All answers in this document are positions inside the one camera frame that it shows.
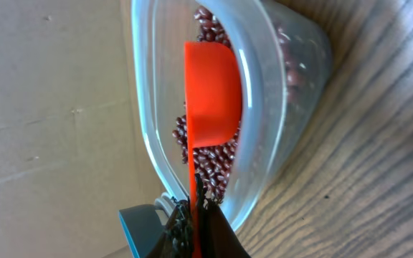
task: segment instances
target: wood grain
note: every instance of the wood grain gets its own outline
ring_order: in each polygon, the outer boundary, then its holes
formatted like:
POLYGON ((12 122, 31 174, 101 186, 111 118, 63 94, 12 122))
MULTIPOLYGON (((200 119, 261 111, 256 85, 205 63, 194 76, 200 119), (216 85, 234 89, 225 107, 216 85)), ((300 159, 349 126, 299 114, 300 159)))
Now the wood grain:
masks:
POLYGON ((238 237, 252 257, 413 257, 413 0, 280 1, 334 73, 238 237))

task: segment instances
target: wooden surface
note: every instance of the wooden surface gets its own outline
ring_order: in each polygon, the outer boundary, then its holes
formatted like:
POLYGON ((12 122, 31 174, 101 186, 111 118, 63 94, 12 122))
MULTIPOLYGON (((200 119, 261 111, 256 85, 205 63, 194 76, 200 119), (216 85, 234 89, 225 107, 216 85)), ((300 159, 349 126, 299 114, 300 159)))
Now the wooden surface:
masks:
POLYGON ((238 237, 252 257, 413 257, 413 0, 281 1, 335 71, 238 237))

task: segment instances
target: measuring scoop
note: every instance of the measuring scoop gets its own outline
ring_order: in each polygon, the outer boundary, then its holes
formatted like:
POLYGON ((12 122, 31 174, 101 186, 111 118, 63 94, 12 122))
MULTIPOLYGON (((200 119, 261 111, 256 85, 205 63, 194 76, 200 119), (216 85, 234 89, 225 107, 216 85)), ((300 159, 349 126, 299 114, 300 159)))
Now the measuring scoop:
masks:
POLYGON ((194 254, 201 257, 193 149, 221 145, 237 132, 242 87, 231 49, 216 42, 184 44, 187 148, 194 254))

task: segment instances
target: table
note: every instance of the table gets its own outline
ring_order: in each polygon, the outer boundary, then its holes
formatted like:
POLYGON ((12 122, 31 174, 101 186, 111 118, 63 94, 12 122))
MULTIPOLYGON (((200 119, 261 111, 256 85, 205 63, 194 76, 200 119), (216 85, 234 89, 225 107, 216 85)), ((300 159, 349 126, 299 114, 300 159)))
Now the table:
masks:
POLYGON ((237 235, 252 257, 413 257, 413 0, 283 0, 334 72, 237 235))

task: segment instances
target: plastic container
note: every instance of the plastic container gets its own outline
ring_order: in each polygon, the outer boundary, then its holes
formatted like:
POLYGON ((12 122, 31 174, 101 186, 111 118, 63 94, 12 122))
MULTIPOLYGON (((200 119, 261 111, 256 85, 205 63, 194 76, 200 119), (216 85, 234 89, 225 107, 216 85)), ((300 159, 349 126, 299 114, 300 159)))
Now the plastic container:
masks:
POLYGON ((171 131, 175 118, 184 114, 184 42, 195 41, 199 33, 193 18, 199 5, 228 33, 242 80, 242 129, 222 204, 236 230, 303 132, 331 72, 331 51, 316 24, 273 1, 134 0, 143 137, 160 179, 178 199, 185 199, 189 189, 188 167, 171 131), (287 85, 290 59, 303 75, 298 88, 287 85))

